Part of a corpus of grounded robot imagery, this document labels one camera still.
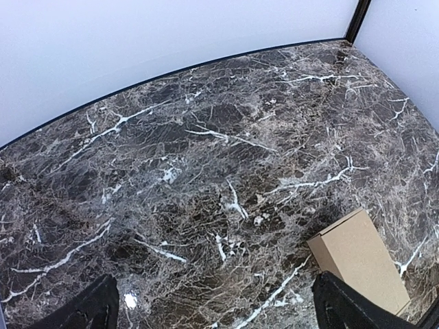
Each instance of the white wall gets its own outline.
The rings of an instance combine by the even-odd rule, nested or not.
[[[0,0],[0,146],[151,77],[343,37],[357,0]]]
[[[372,0],[355,45],[439,131],[439,1]]]

